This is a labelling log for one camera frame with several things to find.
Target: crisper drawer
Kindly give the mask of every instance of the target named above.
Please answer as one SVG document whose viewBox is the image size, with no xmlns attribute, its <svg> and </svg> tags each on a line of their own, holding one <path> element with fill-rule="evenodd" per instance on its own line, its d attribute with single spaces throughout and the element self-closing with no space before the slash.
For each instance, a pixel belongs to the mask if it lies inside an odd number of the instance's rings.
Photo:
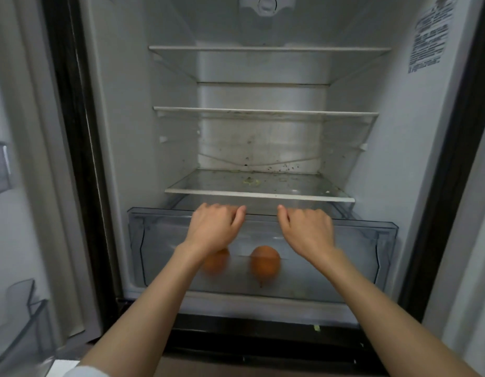
<svg viewBox="0 0 485 377">
<path fill-rule="evenodd" d="M 192 212 L 133 208 L 129 211 L 129 233 L 138 285 L 149 285 L 173 251 L 186 237 Z M 397 226 L 386 222 L 334 220 L 336 246 L 358 270 L 383 289 L 390 267 Z M 272 280 L 260 282 L 250 270 L 250 255 L 262 245 L 281 256 L 281 268 Z M 214 292 L 301 301 L 339 303 L 342 298 L 311 264 L 286 243 L 272 215 L 246 215 L 239 235 L 228 247 L 227 266 L 218 275 L 202 269 L 190 291 Z"/>
</svg>

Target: refrigerator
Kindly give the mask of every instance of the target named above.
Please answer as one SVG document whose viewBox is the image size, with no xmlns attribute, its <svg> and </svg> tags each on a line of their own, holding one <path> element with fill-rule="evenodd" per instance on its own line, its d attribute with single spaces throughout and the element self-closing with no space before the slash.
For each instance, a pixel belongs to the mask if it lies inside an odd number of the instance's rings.
<svg viewBox="0 0 485 377">
<path fill-rule="evenodd" d="M 49 313 L 37 358 L 101 336 L 208 202 L 246 222 L 166 354 L 380 374 L 276 208 L 327 212 L 422 321 L 485 127 L 485 0 L 0 0 L 0 111 L 0 361 L 39 325 L 13 301 Z"/>
</svg>

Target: refrigerator frame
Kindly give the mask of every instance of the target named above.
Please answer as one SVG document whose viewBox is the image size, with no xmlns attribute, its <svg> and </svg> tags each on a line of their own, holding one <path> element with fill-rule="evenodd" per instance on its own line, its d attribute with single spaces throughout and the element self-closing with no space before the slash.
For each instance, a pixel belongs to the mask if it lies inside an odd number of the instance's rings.
<svg viewBox="0 0 485 377">
<path fill-rule="evenodd" d="M 106 331 L 132 302 L 121 298 L 120 272 L 80 5 L 79 0 L 41 0 L 41 3 L 82 207 L 97 304 L 103 330 Z M 485 0 L 398 301 L 419 321 L 422 321 L 484 127 Z M 178 315 L 165 353 L 246 365 L 279 365 L 281 368 L 353 374 L 384 373 L 361 329 L 322 327 L 321 332 L 310 333 L 309 327 Z M 238 344 L 224 352 L 203 348 L 205 344 L 217 341 L 229 346 L 233 339 L 237 339 Z M 247 352 L 263 339 L 268 340 L 269 345 L 273 341 L 291 341 L 295 347 L 300 344 L 296 349 L 304 344 L 318 349 L 325 346 L 329 351 L 334 350 L 337 359 L 342 361 L 334 362 L 331 357 L 324 360 L 324 355 L 318 355 L 317 359 L 313 356 L 290 359 L 287 353 Z"/>
</svg>

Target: refrigerator door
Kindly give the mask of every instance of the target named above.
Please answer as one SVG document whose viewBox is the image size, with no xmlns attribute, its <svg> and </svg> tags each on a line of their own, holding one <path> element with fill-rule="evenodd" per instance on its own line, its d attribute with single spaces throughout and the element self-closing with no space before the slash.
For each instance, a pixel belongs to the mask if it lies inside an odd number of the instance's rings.
<svg viewBox="0 0 485 377">
<path fill-rule="evenodd" d="M 101 335 L 41 21 L 0 0 L 1 375 Z"/>
</svg>

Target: forearm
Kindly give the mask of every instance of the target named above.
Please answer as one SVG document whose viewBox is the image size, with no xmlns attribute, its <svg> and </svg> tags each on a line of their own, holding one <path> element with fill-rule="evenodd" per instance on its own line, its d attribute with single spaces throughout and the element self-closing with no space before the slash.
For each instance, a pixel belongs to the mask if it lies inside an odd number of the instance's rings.
<svg viewBox="0 0 485 377">
<path fill-rule="evenodd" d="M 478 376 L 361 275 L 340 250 L 321 256 L 315 266 L 342 295 L 391 376 Z"/>
<path fill-rule="evenodd" d="M 111 377 L 152 376 L 157 368 L 200 260 L 175 251 L 170 261 L 128 311 L 96 343 L 81 365 Z"/>
</svg>

